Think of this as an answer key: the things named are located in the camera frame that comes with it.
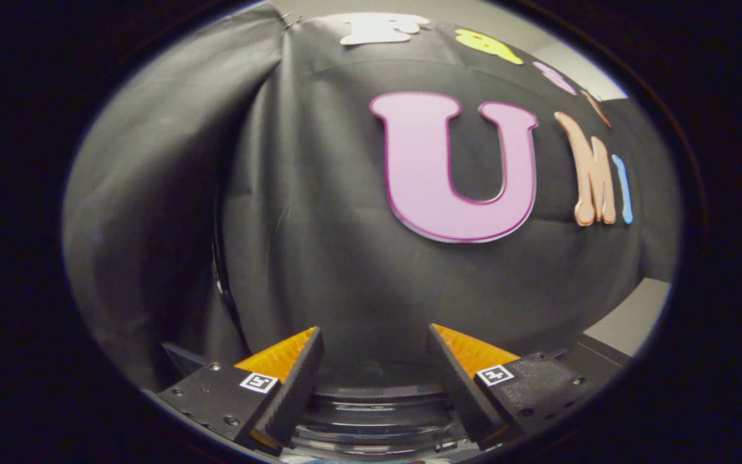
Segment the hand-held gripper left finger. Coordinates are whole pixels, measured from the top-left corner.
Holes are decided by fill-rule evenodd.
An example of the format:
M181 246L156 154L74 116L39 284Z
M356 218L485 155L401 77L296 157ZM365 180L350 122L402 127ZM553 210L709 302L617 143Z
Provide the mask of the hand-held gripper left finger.
M211 362L158 394L226 443L279 456L312 394L324 341L308 328L232 365Z

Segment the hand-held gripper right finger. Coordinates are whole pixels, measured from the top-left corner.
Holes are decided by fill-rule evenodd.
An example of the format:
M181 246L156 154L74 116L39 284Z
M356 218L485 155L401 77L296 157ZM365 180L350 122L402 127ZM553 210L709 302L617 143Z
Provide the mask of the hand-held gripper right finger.
M556 356L519 356L429 324L427 350L457 417L482 451L542 434L583 405L594 382Z

